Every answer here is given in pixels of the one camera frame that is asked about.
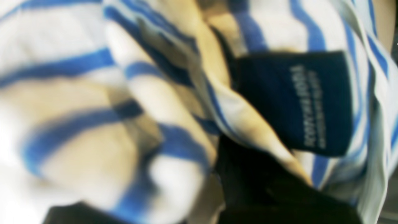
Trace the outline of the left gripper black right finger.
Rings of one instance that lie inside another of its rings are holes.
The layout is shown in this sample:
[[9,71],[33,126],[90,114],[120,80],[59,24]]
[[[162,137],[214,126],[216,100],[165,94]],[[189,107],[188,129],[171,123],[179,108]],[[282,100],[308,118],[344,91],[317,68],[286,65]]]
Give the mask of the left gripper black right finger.
[[219,224],[361,224],[356,210],[309,187],[271,156],[222,135],[216,173],[226,208]]

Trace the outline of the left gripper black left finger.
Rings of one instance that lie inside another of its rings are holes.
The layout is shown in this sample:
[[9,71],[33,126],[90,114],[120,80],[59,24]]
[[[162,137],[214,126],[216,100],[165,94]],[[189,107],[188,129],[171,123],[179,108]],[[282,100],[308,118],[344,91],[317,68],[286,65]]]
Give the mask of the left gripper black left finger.
[[75,203],[51,207],[43,224],[126,224],[126,222],[85,203]]

